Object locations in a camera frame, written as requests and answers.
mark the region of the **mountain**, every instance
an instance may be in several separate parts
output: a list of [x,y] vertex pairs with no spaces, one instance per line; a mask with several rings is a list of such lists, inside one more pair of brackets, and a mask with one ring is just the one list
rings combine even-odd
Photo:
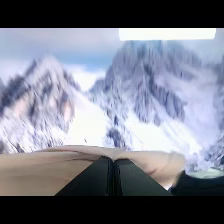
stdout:
[[178,151],[187,170],[203,169],[203,152],[219,138],[224,120],[223,103],[215,106],[218,71],[220,65],[203,63],[178,42],[131,41],[88,96],[113,121],[114,143],[123,138],[130,150]]
[[74,117],[79,86],[53,57],[33,61],[15,76],[0,101],[1,153],[62,145]]

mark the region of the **beige jacket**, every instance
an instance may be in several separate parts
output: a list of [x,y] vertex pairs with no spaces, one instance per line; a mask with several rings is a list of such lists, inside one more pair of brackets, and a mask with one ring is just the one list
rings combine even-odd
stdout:
[[100,156],[130,159],[162,186],[176,181],[184,157],[176,153],[126,152],[90,146],[63,146],[33,153],[0,155],[0,195],[55,195]]

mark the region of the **dark fabric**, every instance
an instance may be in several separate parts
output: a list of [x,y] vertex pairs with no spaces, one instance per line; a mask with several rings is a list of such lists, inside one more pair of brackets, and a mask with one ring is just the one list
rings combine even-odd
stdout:
[[199,179],[183,171],[177,185],[169,191],[174,196],[224,196],[224,177]]

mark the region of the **beige fabric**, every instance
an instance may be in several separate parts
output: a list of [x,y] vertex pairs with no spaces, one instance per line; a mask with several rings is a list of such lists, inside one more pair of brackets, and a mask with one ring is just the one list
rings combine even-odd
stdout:
[[125,152],[90,146],[47,148],[0,156],[0,195],[55,195],[99,156],[128,158],[161,185],[172,183],[184,168],[176,153]]

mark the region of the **white rectangular light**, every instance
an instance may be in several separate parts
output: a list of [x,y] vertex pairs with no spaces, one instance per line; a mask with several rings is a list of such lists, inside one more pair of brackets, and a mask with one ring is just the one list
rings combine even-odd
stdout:
[[216,28],[119,28],[121,41],[214,39]]

